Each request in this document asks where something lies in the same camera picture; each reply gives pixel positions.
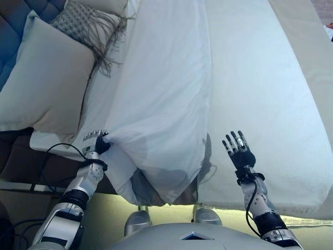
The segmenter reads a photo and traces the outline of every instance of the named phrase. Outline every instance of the white pillow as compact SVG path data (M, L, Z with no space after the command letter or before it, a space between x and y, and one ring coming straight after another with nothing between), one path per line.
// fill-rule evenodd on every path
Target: white pillow
M77 132L93 52L38 18L27 17L16 64L0 92L0 131L27 127Z
M120 16L124 16L124 11L127 5L127 0L74 0L74 1L86 4L94 9L98 9L109 14L117 14Z

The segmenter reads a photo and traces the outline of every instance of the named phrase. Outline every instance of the bed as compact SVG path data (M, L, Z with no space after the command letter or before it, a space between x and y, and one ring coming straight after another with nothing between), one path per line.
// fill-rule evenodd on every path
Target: bed
M302 53L304 49L297 50L302 36L297 40L293 36L295 32L290 32L295 26L289 26L288 30L291 24L288 21L292 19L288 16L290 9L284 9L283 2L142 0L130 3L127 14L131 15L138 9L137 18L129 21L119 51L112 54L123 65L112 68L110 79L98 73L94 75L87 89L80 130L73 144L80 147L83 136L92 130L107 129L110 132L108 140L114 145L104 155L110 166L106 175L115 190L131 203L142 201L138 192L145 193L144 201L154 205L160 205L162 201L173 203L199 175L200 203L243 209L241 189L221 146L226 133L241 129L258 159L257 171L266 175L270 197L281 213L320 217L314 212L328 197L332 186L333 93L329 73L332 48L329 40L325 42L324 30L318 24L311 3L302 5L304 12L311 14L302 18L313 25L316 41L320 41L326 51L324 55L322 51L314 54L313 60L326 60L325 65L317 70L313 64L304 63L309 57ZM185 10L189 15L182 17ZM161 17L169 18L173 26L158 21ZM181 21L183 29L177 28L174 20ZM192 36L182 35L184 27L192 31ZM184 39L157 38L172 31L177 34L176 38ZM149 43L149 38L152 38L149 35L152 34L156 35L154 42L159 44ZM196 38L195 42L189 44L193 38ZM188 47L181 50L188 44L193 46L189 48L196 49L196 56L189 53ZM309 42L308 46L323 48L313 44ZM150 56L154 52L158 55L161 47L172 51L168 48L171 45L177 54L163 54L163 59L176 63L176 59L181 58L183 63L177 67L160 64L158 56ZM163 67L166 66L174 71L159 76L165 72ZM171 85L174 87L172 90L154 89L156 79L165 83L165 79L173 81L182 77L185 83L197 81L191 89L183 89L189 92L190 100L186 95L179 95L181 89L174 85ZM147 84L138 87L138 79L144 79ZM164 109L161 118L161 111L153 109L157 102L153 93L164 91L169 94L169 91L176 90L178 94L172 94L176 96L177 105L182 104L180 99L187 100L183 104L192 104L190 101L197 97L193 107L189 105L185 110L189 114L186 121L185 113L179 110ZM107 105L100 100L107 100ZM183 117L175 119L174 126L169 126L165 117L174 118L173 112L183 114ZM189 121L194 121L193 128ZM35 131L30 146L45 151L58 142L55 135ZM211 166L207 167L202 166L202 159L209 142L212 154ZM142 145L147 147L144 150L146 156L140 154ZM78 159L74 151L65 147L52 152ZM137 170L140 172L133 182ZM282 179L286 180L283 186L280 184Z

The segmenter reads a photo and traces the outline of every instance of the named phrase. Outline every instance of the floor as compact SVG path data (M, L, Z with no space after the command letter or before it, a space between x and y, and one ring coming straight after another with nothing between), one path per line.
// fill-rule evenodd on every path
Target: floor
M26 194L11 191L0 191L0 201L6 206L12 222L23 219L40 218L47 215L56 203L49 195ZM123 238L124 225L127 217L137 207L126 202L117 195L95 194L88 204L84 217L85 232L82 238L80 250L107 250L114 242ZM153 224L190 222L193 206L169 206L150 207L149 214ZM235 210L215 210L222 219L223 226L254 235L246 225L245 212ZM332 221L315 221L284 217L305 250L332 250L333 227ZM27 225L17 229L20 233ZM29 242L38 227L32 228L27 234Z
M311 0L323 24L333 22L333 0Z

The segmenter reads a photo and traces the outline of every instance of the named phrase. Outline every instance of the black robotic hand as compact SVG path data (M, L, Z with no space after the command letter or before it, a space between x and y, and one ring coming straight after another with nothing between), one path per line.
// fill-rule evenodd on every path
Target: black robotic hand
M225 149L227 150L229 157L237 170L245 166L254 167L255 156L254 154L252 154L243 133L241 131L238 131L238 134L239 137L237 137L234 131L231 131L231 135L235 139L237 147L235 146L228 134L226 135L226 138L229 141L231 150L225 140L223 140L222 143L225 146Z

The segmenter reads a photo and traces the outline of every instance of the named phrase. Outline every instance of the black wrist strap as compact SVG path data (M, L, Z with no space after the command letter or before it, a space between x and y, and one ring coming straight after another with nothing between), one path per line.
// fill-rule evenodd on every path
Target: black wrist strap
M80 168L86 167L92 163L102 165L104 172L108 170L108 165L104 161L98 159L87 159L84 162L80 163Z
M265 180L265 176L262 173L252 173L249 168L243 167L235 171L237 176L237 184L241 185L242 182L254 181L256 177Z

